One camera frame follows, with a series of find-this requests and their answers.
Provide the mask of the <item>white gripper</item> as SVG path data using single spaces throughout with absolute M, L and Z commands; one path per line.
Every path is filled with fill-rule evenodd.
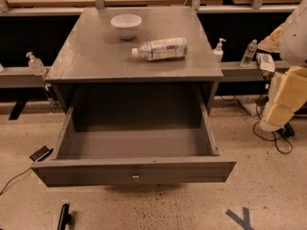
M 286 125 L 307 102 L 307 69 L 293 66 L 283 76 L 275 73 L 268 98 L 260 127 L 265 131 L 276 131 Z

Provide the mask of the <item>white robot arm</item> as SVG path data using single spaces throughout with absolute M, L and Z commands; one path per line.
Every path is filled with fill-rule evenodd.
M 277 131 L 307 103 L 307 0 L 293 10 L 286 21 L 263 39 L 258 48 L 278 53 L 291 64 L 284 74 L 276 73 L 271 81 L 269 101 L 260 121 L 265 131 Z

